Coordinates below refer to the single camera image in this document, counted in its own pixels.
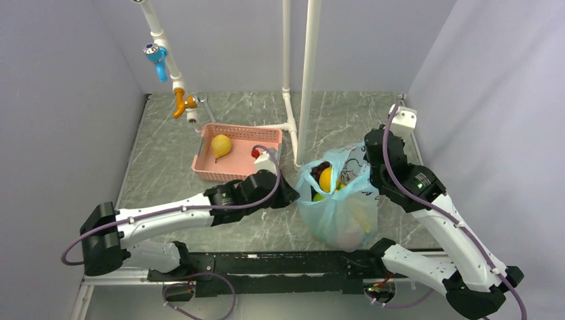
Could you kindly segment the light blue plastic bag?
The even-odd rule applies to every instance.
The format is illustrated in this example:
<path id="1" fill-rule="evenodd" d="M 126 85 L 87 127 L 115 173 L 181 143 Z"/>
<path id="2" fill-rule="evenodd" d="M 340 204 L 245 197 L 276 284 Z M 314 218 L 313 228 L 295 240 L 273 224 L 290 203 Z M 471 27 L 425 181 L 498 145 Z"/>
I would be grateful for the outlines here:
<path id="1" fill-rule="evenodd" d="M 365 146 L 357 143 L 331 149 L 321 159 L 302 165 L 294 187 L 300 194 L 298 212 L 309 231 L 333 249 L 352 252 L 367 245 L 378 233 L 379 191 L 369 181 Z M 323 161 L 331 164 L 332 188 L 321 190 L 310 171 Z M 312 202 L 315 193 L 326 199 Z"/>

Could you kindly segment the yellow fake pear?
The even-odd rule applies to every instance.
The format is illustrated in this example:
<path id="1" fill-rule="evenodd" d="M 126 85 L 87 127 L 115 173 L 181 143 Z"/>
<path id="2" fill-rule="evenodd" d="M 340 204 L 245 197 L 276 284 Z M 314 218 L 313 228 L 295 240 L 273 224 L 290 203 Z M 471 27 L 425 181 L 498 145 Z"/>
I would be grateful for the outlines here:
<path id="1" fill-rule="evenodd" d="M 231 138 L 227 135 L 216 135 L 211 141 L 211 149 L 215 159 L 228 155 L 232 148 Z"/>

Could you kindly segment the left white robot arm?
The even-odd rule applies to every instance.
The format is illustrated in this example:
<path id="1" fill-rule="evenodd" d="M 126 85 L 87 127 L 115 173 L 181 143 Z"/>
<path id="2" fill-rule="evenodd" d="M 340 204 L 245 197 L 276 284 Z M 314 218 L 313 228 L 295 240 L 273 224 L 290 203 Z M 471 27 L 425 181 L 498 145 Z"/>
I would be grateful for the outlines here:
<path id="1" fill-rule="evenodd" d="M 260 209 L 288 207 L 298 198 L 282 175 L 260 170 L 164 205 L 116 210 L 112 202 L 102 203 L 80 228 L 85 274 L 100 276 L 128 266 L 184 279 L 192 268 L 187 246 L 155 243 L 153 237 L 239 222 Z"/>

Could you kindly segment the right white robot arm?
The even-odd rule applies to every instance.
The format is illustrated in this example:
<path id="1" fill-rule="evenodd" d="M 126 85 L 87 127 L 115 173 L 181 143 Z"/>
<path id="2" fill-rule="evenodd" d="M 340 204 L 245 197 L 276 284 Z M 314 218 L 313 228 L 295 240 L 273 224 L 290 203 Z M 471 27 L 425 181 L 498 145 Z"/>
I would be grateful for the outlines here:
<path id="1" fill-rule="evenodd" d="M 367 267 L 382 277 L 387 272 L 414 279 L 444 295 L 467 319 L 497 312 L 507 292 L 523 280 L 517 266 L 507 266 L 479 241 L 456 210 L 446 187 L 429 168 L 409 163 L 404 141 L 384 127 L 364 136 L 369 182 L 381 195 L 401 206 L 435 238 L 451 262 L 441 263 L 382 238 L 368 251 Z"/>

